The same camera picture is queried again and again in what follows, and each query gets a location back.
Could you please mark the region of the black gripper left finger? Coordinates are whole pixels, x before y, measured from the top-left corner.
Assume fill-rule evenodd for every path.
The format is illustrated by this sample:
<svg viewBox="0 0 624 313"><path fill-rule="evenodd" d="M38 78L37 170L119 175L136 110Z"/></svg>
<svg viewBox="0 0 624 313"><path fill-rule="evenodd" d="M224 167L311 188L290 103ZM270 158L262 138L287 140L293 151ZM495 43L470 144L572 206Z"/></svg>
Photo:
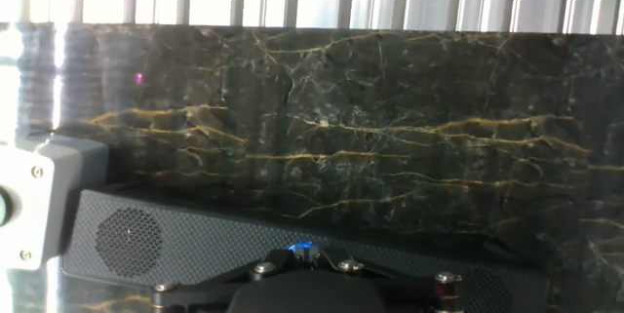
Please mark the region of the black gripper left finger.
<svg viewBox="0 0 624 313"><path fill-rule="evenodd" d="M302 268L302 247L271 250L265 257L198 284L157 284L150 298L153 312L191 312L199 307L227 306L246 284Z"/></svg>

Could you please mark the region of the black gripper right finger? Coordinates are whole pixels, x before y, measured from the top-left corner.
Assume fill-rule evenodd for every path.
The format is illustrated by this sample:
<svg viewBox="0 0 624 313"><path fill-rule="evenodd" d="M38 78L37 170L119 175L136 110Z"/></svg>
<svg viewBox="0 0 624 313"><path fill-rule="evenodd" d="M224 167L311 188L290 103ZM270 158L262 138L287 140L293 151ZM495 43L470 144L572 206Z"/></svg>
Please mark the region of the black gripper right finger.
<svg viewBox="0 0 624 313"><path fill-rule="evenodd" d="M464 312L464 280L455 272L441 271L426 277L412 276L356 258L336 247L316 250L316 268L368 280L384 302L393 308L408 305L416 307L420 312Z"/></svg>

